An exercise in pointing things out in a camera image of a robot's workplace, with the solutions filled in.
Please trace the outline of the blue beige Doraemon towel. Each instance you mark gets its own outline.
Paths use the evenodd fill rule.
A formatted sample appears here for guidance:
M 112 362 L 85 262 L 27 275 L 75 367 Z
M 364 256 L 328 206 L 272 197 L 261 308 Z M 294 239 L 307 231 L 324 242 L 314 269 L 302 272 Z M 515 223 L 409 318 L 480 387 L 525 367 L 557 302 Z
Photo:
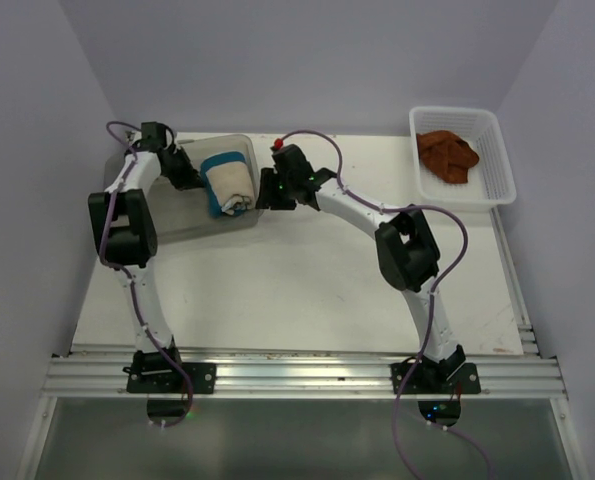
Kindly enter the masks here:
M 253 181 L 241 152 L 213 155 L 201 163 L 199 172 L 206 187 L 211 217 L 240 216 L 254 208 Z

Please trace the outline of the rust orange towel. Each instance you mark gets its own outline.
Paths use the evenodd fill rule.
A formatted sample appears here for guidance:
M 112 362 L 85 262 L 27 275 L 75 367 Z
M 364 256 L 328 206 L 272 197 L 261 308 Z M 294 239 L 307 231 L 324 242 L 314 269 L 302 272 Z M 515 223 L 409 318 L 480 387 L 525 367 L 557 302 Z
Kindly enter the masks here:
M 480 161 L 465 140 L 448 130 L 417 134 L 416 142 L 421 163 L 450 185 L 467 184 L 469 171 Z

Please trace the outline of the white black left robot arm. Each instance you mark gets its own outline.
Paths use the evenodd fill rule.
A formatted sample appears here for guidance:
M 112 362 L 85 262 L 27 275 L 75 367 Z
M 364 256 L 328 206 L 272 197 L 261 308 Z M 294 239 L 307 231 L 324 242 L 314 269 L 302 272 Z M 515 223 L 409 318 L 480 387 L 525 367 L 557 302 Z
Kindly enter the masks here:
M 158 237 L 147 196 L 161 176 L 178 190 L 202 186 L 180 147 L 138 145 L 128 149 L 114 181 L 88 197 L 99 260 L 116 272 L 131 311 L 136 353 L 125 369 L 131 392 L 170 393 L 191 387 L 163 314 L 152 269 Z

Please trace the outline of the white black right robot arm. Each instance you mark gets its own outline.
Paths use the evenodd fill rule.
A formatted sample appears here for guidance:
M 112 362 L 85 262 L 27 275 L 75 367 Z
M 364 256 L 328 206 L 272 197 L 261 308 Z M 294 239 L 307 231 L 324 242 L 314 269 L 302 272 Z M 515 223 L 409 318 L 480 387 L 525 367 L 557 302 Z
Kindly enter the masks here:
M 421 209 L 411 205 L 388 211 L 358 200 L 325 168 L 296 180 L 288 172 L 261 170 L 259 209 L 293 210 L 299 204 L 334 215 L 375 241 L 379 271 L 402 293 L 420 337 L 421 358 L 404 375 L 416 391 L 447 391 L 466 357 L 436 285 L 440 251 Z

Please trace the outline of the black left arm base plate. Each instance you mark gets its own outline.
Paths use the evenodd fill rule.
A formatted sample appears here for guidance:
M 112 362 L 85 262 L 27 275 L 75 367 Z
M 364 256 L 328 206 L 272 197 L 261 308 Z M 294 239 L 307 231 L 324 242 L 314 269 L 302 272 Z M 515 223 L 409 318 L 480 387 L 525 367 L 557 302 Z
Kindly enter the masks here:
M 209 362 L 183 362 L 181 365 L 186 376 L 190 379 L 193 394 L 214 393 L 217 380 L 217 365 Z M 185 378 L 170 365 L 163 370 L 133 373 L 128 367 L 124 368 L 128 374 L 125 390 L 131 394 L 176 394 L 188 392 Z

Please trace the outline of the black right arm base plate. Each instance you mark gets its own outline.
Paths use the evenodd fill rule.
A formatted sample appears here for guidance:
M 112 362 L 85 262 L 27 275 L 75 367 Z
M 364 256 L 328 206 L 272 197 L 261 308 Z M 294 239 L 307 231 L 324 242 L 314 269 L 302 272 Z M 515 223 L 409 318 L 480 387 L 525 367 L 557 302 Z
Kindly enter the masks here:
M 449 395 L 449 394 L 480 394 L 482 387 L 477 367 L 474 363 L 466 362 L 450 374 L 441 373 L 431 365 L 430 361 L 422 360 L 406 381 L 403 395 Z

